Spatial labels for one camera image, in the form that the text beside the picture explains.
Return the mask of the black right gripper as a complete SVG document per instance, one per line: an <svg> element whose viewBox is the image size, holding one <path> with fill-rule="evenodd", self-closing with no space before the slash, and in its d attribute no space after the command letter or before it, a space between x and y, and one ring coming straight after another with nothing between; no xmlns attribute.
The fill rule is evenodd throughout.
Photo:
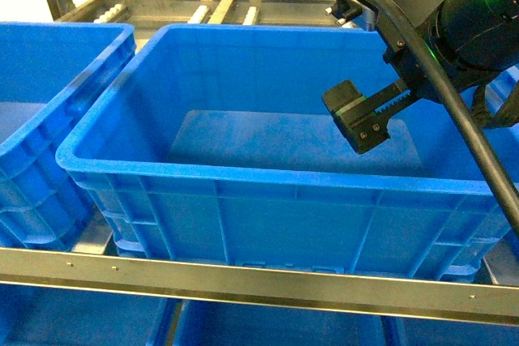
<svg viewBox="0 0 519 346"><path fill-rule="evenodd" d="M407 44L397 44L402 41L401 34L388 19L383 26L387 29L384 42L388 46L384 60L392 65L401 79L372 96L363 95L350 80L337 84L322 95L322 101L337 129L359 155L390 139L389 120L417 102L418 96L439 101L434 87ZM449 46L440 22L439 9L434 10L415 30L458 92L474 86L474 69Z"/></svg>

